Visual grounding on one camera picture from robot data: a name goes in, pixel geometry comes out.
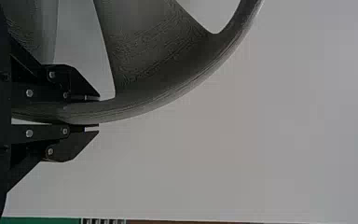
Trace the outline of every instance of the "bolt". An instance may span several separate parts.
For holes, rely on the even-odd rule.
[[[27,95],[27,97],[31,98],[31,97],[34,96],[34,91],[33,91],[33,90],[27,90],[27,91],[25,92],[25,94]]]
[[[52,147],[50,147],[48,149],[48,155],[51,156],[52,154],[54,154],[54,149]]]
[[[34,136],[34,131],[32,131],[31,129],[30,129],[30,130],[27,130],[27,131],[25,132],[25,136],[26,136],[27,138],[32,138],[32,136]]]
[[[49,72],[48,77],[49,78],[55,78],[55,72]]]

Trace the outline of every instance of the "textured grip surface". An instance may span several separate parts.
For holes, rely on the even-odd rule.
[[[10,34],[41,63],[52,63],[58,0],[1,0]]]
[[[14,116],[93,124],[165,105],[199,85],[244,38],[262,0],[241,0],[227,27],[212,35],[174,0],[94,0],[116,98],[71,105],[32,105]]]

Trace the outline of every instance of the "black metal bracket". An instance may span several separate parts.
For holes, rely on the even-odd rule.
[[[74,159],[98,134],[60,123],[11,124],[11,109],[39,103],[99,100],[99,93],[69,65],[41,64],[7,31],[0,10],[0,216],[7,192],[41,161]]]
[[[9,36],[11,107],[36,103],[80,103],[97,101],[99,93],[74,68],[65,64],[40,64],[12,36]],[[11,160],[8,190],[19,183],[40,161],[65,162],[74,159],[98,134],[85,126],[68,124],[11,125]]]
[[[41,161],[73,160],[98,134],[85,127],[63,125],[11,125],[10,168],[7,190],[17,185]]]

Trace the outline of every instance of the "screw head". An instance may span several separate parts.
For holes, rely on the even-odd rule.
[[[4,82],[10,81],[10,73],[9,72],[1,72],[1,80]]]
[[[31,98],[31,97],[34,96],[34,91],[33,91],[33,90],[27,90],[27,91],[25,92],[25,94],[27,95],[27,97]]]
[[[51,156],[54,154],[54,149],[52,147],[48,148],[48,155]]]
[[[27,130],[27,131],[25,132],[25,136],[26,136],[27,138],[31,138],[32,136],[34,136],[34,131],[32,131],[32,130]]]
[[[10,150],[10,146],[9,145],[2,145],[1,146],[1,151],[2,153],[7,153]]]
[[[55,72],[49,72],[48,77],[49,78],[55,78]]]

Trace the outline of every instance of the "white wall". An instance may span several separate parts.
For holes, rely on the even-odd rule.
[[[61,1],[61,18],[87,2]],[[59,35],[57,60],[112,93],[93,77],[109,74],[94,22],[64,22],[78,35]],[[267,0],[205,83],[100,130],[26,176],[6,215],[358,223],[358,1]]]

